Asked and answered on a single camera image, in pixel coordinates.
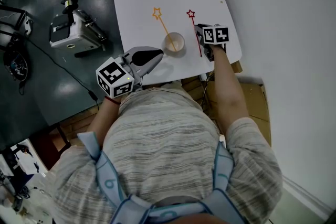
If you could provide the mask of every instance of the person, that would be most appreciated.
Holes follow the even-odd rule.
[[[264,223],[281,197],[281,170],[249,118],[225,51],[212,49],[218,123],[234,160],[225,192],[248,223]],[[119,102],[120,98],[105,98],[88,132],[95,132],[126,195],[134,194],[158,208],[210,195],[220,132],[181,85],[174,82],[134,92],[120,107]],[[54,184],[56,223],[111,222],[115,208],[100,191],[95,165],[85,147],[71,147],[62,154]],[[225,222],[198,214],[171,223]]]

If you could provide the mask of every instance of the cardboard box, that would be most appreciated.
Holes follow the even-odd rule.
[[[258,125],[262,135],[271,146],[271,132],[269,125],[269,113],[264,86],[257,84],[241,83],[241,88],[246,100],[248,114]],[[206,90],[207,98],[210,102],[211,111],[208,115],[211,119],[218,119],[218,104],[215,91],[215,82],[210,81]]]

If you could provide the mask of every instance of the orange star wand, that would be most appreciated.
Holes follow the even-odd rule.
[[[162,14],[161,14],[161,8],[155,8],[155,7],[154,7],[154,13],[153,13],[152,16],[155,17],[156,20],[160,19],[160,22],[161,22],[161,24],[162,24],[164,30],[166,31],[166,33],[167,33],[167,35],[168,35],[168,37],[169,37],[169,40],[170,40],[170,42],[171,42],[172,45],[173,45],[174,50],[176,51],[176,48],[175,48],[175,46],[174,46],[174,42],[173,42],[171,36],[169,35],[169,32],[168,32],[167,28],[165,27],[165,25],[164,25],[164,23],[163,23],[163,21],[162,21],[162,19],[161,19],[161,16],[162,16]]]

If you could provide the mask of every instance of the dark floor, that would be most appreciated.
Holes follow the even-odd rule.
[[[95,70],[109,57],[123,52],[113,0],[79,0],[84,9],[97,24],[108,33],[110,43],[107,51],[92,51],[84,58],[51,49],[48,40],[52,18],[62,12],[61,0],[2,0],[6,5],[29,12],[34,24],[30,39],[49,53],[59,64],[71,71],[100,100],[103,92],[96,83]],[[0,11],[0,17],[11,12]],[[2,18],[12,22],[17,17]],[[1,30],[11,31],[1,25]],[[6,46],[8,37],[0,35],[0,45]],[[72,77],[53,65],[31,44],[26,44],[32,64],[32,73],[25,86],[25,95],[18,93],[18,82],[13,81],[5,70],[0,68],[0,150],[22,141],[32,133],[79,113],[95,102]],[[3,66],[3,52],[0,52],[0,67]]]

